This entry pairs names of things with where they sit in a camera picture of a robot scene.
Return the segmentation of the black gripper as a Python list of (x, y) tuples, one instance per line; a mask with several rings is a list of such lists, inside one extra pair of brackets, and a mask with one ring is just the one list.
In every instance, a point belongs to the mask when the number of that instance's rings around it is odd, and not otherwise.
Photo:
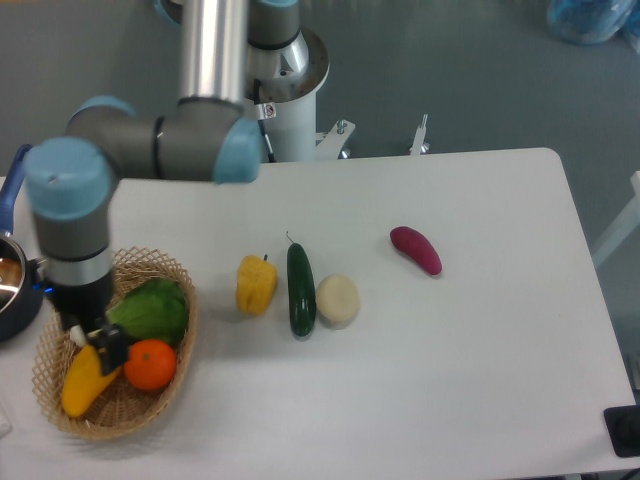
[(129, 345), (108, 333), (107, 307), (113, 296), (113, 264), (109, 257), (63, 261), (46, 257), (38, 261), (41, 286), (58, 312), (63, 330), (78, 326), (98, 353), (102, 375), (110, 375), (128, 360)]

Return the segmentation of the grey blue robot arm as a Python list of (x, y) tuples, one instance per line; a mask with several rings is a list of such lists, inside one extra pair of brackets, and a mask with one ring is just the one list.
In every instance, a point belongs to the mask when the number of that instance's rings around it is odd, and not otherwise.
[(186, 1), (180, 11), (173, 117), (140, 118), (119, 99), (96, 97), (61, 136), (33, 147), (25, 159), (49, 300), (64, 329), (81, 327), (104, 373), (128, 358), (127, 336), (106, 317), (113, 292), (108, 213), (119, 182), (254, 181), (264, 140), (243, 111), (246, 53), (285, 47), (300, 31), (295, 1)]

